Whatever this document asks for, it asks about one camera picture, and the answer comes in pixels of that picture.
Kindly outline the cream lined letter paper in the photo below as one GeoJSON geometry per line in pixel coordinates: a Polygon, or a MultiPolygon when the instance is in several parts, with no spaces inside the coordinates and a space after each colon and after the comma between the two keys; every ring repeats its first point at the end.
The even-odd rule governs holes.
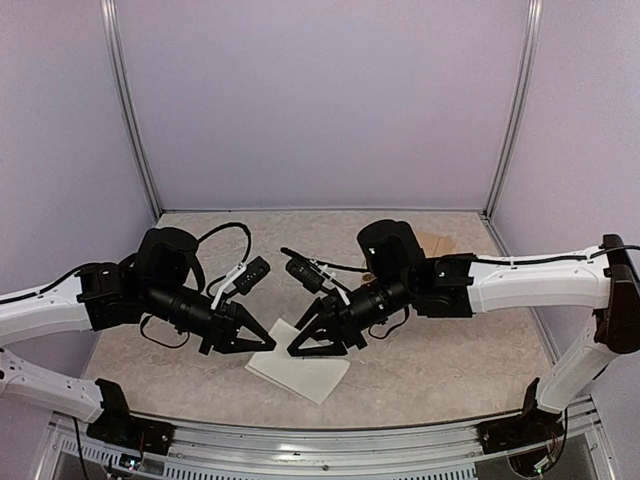
{"type": "Polygon", "coordinates": [[[245,369],[269,383],[321,405],[346,375],[350,362],[330,358],[294,358],[286,347],[299,331],[279,318],[269,334],[276,340],[270,352],[254,353],[245,369]]]}

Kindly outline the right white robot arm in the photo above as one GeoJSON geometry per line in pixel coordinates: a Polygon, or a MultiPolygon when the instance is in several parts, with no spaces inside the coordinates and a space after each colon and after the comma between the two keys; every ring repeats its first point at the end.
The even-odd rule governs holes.
{"type": "Polygon", "coordinates": [[[383,219],[364,227],[357,242],[372,281],[352,291],[337,286],[315,300],[295,325],[291,356],[363,349],[366,330],[408,308],[429,319],[514,308],[589,308],[586,328],[552,370],[528,387],[522,413],[511,423],[512,436],[531,444],[614,359],[639,350],[639,276],[629,256],[632,246],[616,234],[556,255],[428,257],[407,222],[383,219]]]}

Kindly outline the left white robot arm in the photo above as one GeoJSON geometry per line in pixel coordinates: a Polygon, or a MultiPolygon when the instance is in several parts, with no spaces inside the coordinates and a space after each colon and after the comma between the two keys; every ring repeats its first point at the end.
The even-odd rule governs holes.
{"type": "Polygon", "coordinates": [[[199,337],[203,355],[274,350],[268,331],[232,299],[249,293],[269,273],[269,264],[261,257],[241,261],[209,298],[197,258],[200,244],[185,230],[152,228],[138,250],[118,263],[84,264],[49,285],[2,297],[2,395],[100,425],[127,445],[139,436],[140,424],[118,384],[69,377],[26,362],[7,347],[58,333],[137,325],[150,315],[199,337]]]}

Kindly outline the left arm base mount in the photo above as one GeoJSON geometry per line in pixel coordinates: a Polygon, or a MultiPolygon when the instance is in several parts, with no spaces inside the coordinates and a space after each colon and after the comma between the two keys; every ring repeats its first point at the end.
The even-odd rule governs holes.
{"type": "Polygon", "coordinates": [[[97,379],[96,385],[102,395],[101,411],[96,420],[87,422],[90,438],[140,453],[168,454],[176,429],[173,424],[133,415],[117,383],[97,379]]]}

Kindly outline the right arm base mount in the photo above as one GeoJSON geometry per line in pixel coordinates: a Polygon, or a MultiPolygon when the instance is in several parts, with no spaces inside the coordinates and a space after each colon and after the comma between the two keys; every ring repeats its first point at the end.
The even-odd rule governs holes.
{"type": "Polygon", "coordinates": [[[549,413],[539,408],[536,393],[540,379],[527,387],[521,411],[498,420],[477,425],[479,441],[484,454],[492,454],[549,441],[561,437],[566,428],[561,413],[549,413]]]}

